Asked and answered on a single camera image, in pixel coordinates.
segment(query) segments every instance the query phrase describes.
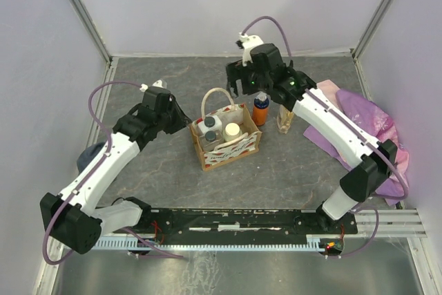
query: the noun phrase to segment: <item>gray floor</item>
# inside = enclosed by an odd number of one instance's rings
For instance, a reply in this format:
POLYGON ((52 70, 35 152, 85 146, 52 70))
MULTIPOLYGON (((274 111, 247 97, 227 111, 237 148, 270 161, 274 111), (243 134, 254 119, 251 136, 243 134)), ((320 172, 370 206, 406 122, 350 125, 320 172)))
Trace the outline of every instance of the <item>gray floor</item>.
MULTIPOLYGON (((234 58, 122 58, 115 79, 152 84, 164 79, 183 111, 200 117, 204 94, 226 86, 224 67, 234 58)), ((351 57, 295 57, 295 68, 317 82, 331 79, 341 88, 361 92, 351 57)), ((113 126, 142 94, 132 86, 114 86, 104 115, 113 126)), ((238 103, 253 106, 252 96, 238 103)), ((223 94, 212 95, 208 110, 228 104, 223 94)), ((104 194, 108 205, 119 196, 136 196, 155 207, 294 208, 315 209, 338 186, 346 170, 302 136, 307 123, 296 118, 286 135, 279 134, 276 113, 270 106, 261 127, 260 152, 210 172, 198 162, 188 129, 174 135, 160 133, 118 176, 104 194)), ((387 208, 382 200, 375 200, 387 208)))
MULTIPOLYGON (((346 240, 351 251, 362 240, 346 240)), ((123 251, 73 255, 53 295, 419 295, 406 239, 375 240, 358 256, 325 260, 302 252, 186 251, 140 259, 123 251)))

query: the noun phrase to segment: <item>pink plastic bag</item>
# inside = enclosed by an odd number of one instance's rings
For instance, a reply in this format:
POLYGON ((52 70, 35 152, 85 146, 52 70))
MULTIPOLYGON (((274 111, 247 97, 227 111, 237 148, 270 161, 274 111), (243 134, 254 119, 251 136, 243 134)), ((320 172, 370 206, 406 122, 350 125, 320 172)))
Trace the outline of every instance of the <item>pink plastic bag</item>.
MULTIPOLYGON (((382 111, 375 103, 365 99, 357 93, 346 91, 345 89, 339 89, 330 80, 319 83, 318 87, 324 92, 325 96, 335 104, 335 106, 339 107, 339 109, 344 112, 351 121, 361 127, 364 131, 370 135, 376 136, 381 142, 386 141, 386 139, 391 139, 391 141, 398 146, 396 167, 408 186, 405 172, 408 168, 409 155, 398 141, 398 133, 393 119, 387 113, 382 111)), ((310 126, 307 128, 304 132, 304 136, 332 157, 339 160, 346 169, 350 170, 350 167, 339 155, 339 152, 314 127, 310 126)), ((380 195, 403 195, 402 186, 394 175, 385 181, 376 192, 380 195)), ((387 203, 391 205, 397 203, 397 201, 387 200, 387 203)))

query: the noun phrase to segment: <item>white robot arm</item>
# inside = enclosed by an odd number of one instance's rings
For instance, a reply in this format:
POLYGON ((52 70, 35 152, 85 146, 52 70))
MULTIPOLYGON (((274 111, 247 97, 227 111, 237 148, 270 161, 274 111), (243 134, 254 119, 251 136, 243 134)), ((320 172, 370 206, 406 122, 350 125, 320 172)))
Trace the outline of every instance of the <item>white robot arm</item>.
POLYGON ((147 88, 142 103, 117 121, 110 136, 110 149, 107 142, 59 195, 47 193, 41 199, 45 229, 53 222, 53 218, 57 218, 50 230, 52 237, 84 254, 100 236, 134 226, 140 221, 143 212, 149 213, 150 206, 137 198, 126 198, 117 205, 101 209, 97 209, 97 203, 118 173, 160 131, 172 134, 191 122, 178 106, 175 97, 164 87, 158 81, 147 88), (63 204, 65 207, 58 213, 63 204))
POLYGON ((240 80, 244 94, 264 91, 274 102, 315 127, 353 168, 317 209, 317 213, 324 216, 326 227, 359 202, 364 202, 390 176, 391 170, 379 153, 393 164, 397 146, 390 140, 380 143, 355 125, 324 96, 310 77, 294 70, 292 61, 287 66, 273 44, 265 44, 258 36, 240 33, 237 45, 244 49, 244 54, 242 60, 227 65, 228 88, 238 95, 236 81, 240 80))

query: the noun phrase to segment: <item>white jar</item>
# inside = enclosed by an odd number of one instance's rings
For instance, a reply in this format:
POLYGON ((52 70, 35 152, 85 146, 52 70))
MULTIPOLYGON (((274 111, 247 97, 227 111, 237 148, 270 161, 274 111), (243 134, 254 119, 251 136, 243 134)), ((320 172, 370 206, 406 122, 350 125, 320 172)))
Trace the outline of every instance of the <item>white jar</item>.
POLYGON ((222 132, 222 122, 217 115, 205 117, 205 119, 198 124, 198 131, 200 132, 200 136, 206 135, 208 131, 222 132))
POLYGON ((222 136, 225 142, 230 142, 242 135, 241 128, 234 122, 227 124, 222 132, 222 136))

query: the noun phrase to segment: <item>jar lid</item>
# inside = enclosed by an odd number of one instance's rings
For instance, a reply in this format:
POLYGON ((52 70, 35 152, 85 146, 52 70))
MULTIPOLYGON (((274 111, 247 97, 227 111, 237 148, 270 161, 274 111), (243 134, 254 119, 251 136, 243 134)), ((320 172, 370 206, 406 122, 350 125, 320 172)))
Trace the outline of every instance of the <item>jar lid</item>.
POLYGON ((214 117, 206 117, 206 119, 204 119, 204 124, 206 125, 206 127, 213 127, 215 126, 215 118, 214 117))
POLYGON ((232 122, 226 126, 225 131, 228 136, 236 136, 240 133, 240 127, 232 122))
POLYGON ((213 142, 216 140, 216 133, 214 131, 208 131, 204 137, 207 142, 213 142))
POLYGON ((265 102, 267 95, 265 93, 258 93, 258 96, 256 96, 255 99, 259 100, 260 102, 265 102))

